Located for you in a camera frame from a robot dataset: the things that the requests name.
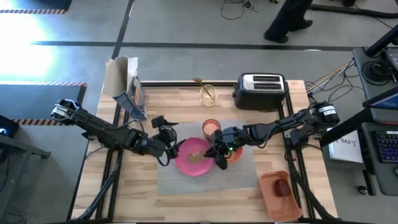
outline toaster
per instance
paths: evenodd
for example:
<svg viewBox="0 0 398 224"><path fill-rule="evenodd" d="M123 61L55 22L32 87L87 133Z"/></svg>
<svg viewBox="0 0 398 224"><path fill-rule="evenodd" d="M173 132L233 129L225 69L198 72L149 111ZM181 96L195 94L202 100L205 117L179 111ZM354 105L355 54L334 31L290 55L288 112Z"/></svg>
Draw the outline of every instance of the toaster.
<svg viewBox="0 0 398 224"><path fill-rule="evenodd" d="M277 110L289 92L285 77L276 73L244 73L234 87L235 106L244 110Z"/></svg>

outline orange container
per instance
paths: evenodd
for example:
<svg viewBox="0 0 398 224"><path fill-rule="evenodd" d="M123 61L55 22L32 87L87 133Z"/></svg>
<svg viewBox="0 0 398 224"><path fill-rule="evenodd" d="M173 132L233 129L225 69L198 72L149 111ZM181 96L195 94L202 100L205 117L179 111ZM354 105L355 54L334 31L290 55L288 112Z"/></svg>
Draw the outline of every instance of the orange container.
<svg viewBox="0 0 398 224"><path fill-rule="evenodd" d="M236 152L232 152L232 155L230 158L227 159L228 162L236 162L239 160L239 158L242 156L243 153L243 147L240 147L239 149L236 150Z"/></svg>
<svg viewBox="0 0 398 224"><path fill-rule="evenodd" d="M268 209L269 216L277 222L290 222L297 220L303 215L303 211L297 206L294 199L292 186L289 183L289 173L276 171L264 174L260 177L259 184L264 203ZM289 183L290 194L279 197L275 193L275 181L284 179Z"/></svg>
<svg viewBox="0 0 398 224"><path fill-rule="evenodd" d="M207 141L211 142L211 134L213 134L216 130L220 130L221 129L221 125L215 119L207 119L205 122L203 122L203 125L201 126L201 129L203 130L203 134L205 135L205 139Z"/></svg>

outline gray mat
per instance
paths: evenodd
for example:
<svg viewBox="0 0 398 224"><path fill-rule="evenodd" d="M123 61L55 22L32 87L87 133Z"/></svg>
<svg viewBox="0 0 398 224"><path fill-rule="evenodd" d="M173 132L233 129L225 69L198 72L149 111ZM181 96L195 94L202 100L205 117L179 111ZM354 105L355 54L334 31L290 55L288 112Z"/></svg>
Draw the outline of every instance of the gray mat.
<svg viewBox="0 0 398 224"><path fill-rule="evenodd" d="M241 127L241 121L220 121L222 128L230 126ZM191 137L203 138L202 123L182 123L174 128L178 133L178 140ZM251 147L244 146L239 161L228 164L226 170L214 166L206 174L190 177L181 173L175 161L170 161L167 167L157 166L158 194L190 194L206 191L244 189L257 187L256 165Z"/></svg>

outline person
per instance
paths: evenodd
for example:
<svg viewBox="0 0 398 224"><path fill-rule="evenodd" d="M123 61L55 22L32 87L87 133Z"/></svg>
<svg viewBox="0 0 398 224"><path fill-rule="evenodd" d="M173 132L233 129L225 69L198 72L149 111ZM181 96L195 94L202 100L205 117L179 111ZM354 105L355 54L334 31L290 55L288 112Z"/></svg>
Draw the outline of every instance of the person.
<svg viewBox="0 0 398 224"><path fill-rule="evenodd" d="M294 32L306 29L312 25L311 20L305 20L304 14L312 0L286 0L275 20L264 34L264 38L280 44L286 43L288 31Z"/></svg>

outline wooden tabletop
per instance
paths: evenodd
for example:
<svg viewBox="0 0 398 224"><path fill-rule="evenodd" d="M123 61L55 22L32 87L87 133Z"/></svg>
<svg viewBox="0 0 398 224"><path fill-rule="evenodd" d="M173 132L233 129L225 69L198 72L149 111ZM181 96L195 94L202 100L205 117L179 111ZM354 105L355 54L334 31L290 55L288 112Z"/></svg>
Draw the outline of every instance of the wooden tabletop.
<svg viewBox="0 0 398 224"><path fill-rule="evenodd" d="M278 112L239 110L232 98L232 87L217 87L216 104L204 107L200 103L199 87L145 87L148 120L145 131L153 135L150 120L164 115L170 122L200 122L208 118L270 123L279 119ZM304 82L289 81L295 113L308 106ZM101 95L97 116L113 122L116 102ZM318 145L316 140L311 144ZM99 148L98 142L89 144L88 152ZM276 170L288 171L284 159L282 134L274 135L265 149L253 146L257 175ZM310 188L320 203L337 216L335 203L319 149L303 150ZM92 154L85 161L72 217L81 215L94 199L101 185L106 150ZM273 222L263 204L258 188L203 192L185 195L157 194L157 161L151 156L138 156L124 151L123 164L114 212L114 222ZM308 217L303 192L300 190L304 216ZM104 204L104 214L108 211Z"/></svg>

